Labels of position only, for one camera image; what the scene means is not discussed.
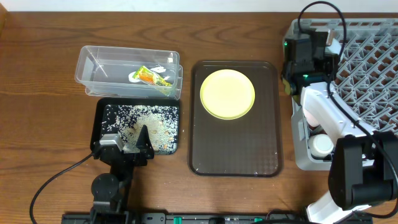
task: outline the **black tray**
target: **black tray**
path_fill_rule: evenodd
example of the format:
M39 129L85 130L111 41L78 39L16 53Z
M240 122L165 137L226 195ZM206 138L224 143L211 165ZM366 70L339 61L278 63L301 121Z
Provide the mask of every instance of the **black tray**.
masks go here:
M91 135L90 149L91 151L94 149L94 142L99 141L104 134L104 130L102 129L102 122L104 119L116 119L116 115L112 114L109 116L105 115L105 109L107 105L145 105L145 106L175 106L177 107L179 114L180 103L177 100L165 100L165 99L135 99L135 98L102 98L97 102L97 107L95 111L94 125L93 125L93 133ZM106 134L117 133L117 131L106 132Z
M221 69L245 74L254 86L253 107L238 119L209 114L200 101L205 78ZM198 175L273 177L282 170L278 76L268 62L202 61L192 70L190 155Z

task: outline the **clear plastic container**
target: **clear plastic container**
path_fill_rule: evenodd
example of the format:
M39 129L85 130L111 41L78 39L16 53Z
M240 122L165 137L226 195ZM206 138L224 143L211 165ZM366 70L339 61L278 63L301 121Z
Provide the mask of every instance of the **clear plastic container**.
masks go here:
M129 75L141 66L157 69L171 86L132 82ZM180 99L182 66L177 52L125 47L84 46L75 80L86 86L91 96Z

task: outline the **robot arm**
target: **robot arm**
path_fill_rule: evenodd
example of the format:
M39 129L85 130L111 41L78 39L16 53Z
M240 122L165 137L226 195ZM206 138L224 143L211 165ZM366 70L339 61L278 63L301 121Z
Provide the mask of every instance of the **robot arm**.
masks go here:
M334 80L338 55L325 53L330 32L309 30L285 39L285 62L282 82L285 92L301 105L311 126L321 125L332 143L335 153L329 173L329 191L307 207L311 222L332 224L356 210L397 198L394 176L381 153L372 147L372 139L336 107L328 97L327 82ZM336 102L369 133L375 129L337 95ZM398 165L398 140L393 133L376 133L373 138L383 145L387 155ZM374 160L363 166L362 155Z
M333 95L336 101L347 111L355 120L359 120L359 124L373 133L376 129L365 123L359 116L341 99L337 94ZM301 92L300 103L303 108L304 116L309 125L316 127L321 126L330 137L334 145L337 139L347 135L356 137L365 134L354 127L351 121L336 107L328 97L326 92L326 82L312 83L303 87Z

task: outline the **gray dish rack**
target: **gray dish rack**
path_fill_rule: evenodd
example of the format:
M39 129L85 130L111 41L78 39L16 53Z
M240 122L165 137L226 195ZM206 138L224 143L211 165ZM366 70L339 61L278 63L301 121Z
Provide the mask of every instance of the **gray dish rack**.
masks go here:
M340 19L302 19L303 29L334 29L342 42ZM346 19L347 43L333 83L342 99L363 120L380 131L398 134L398 19ZM286 35L299 31L297 20ZM322 127L311 129L302 109L293 101L292 132L295 160L303 170L329 170L333 153L324 160L314 159L309 137Z

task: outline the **brown tray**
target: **brown tray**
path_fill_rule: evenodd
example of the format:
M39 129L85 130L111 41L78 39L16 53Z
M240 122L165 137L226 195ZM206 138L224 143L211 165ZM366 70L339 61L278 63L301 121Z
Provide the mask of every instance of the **brown tray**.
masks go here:
M200 101L205 78L221 69L245 74L256 99L233 120L209 114ZM282 170L282 141L276 69L268 62L202 61L192 70L190 155L198 175L273 177Z

